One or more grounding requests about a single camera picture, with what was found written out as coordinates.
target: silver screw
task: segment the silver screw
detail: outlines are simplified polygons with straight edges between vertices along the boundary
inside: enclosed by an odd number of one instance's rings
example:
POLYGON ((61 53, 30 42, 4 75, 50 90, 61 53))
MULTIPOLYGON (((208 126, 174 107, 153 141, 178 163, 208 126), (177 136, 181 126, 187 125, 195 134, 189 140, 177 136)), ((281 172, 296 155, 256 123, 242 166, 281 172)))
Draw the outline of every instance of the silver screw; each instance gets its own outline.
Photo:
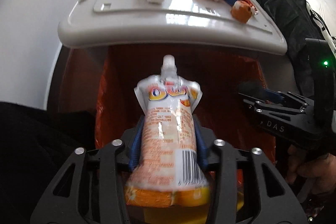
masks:
POLYGON ((213 141, 213 143, 217 146, 224 146, 225 145, 225 141, 221 140, 221 139, 216 139, 213 141))
POLYGON ((252 148, 252 153, 255 154, 255 155, 260 155, 263 151, 260 149, 260 148, 252 148))
POLYGON ((77 155, 83 154, 84 151, 85 151, 85 149, 84 149, 83 147, 79 147, 79 148, 76 148, 76 149, 75 149, 75 153, 76 153, 77 155))
POLYGON ((120 140, 120 139, 116 139, 116 140, 114 140, 114 141, 112 142, 112 144, 113 144, 114 146, 122 145, 122 143, 123 143, 123 141, 120 140))

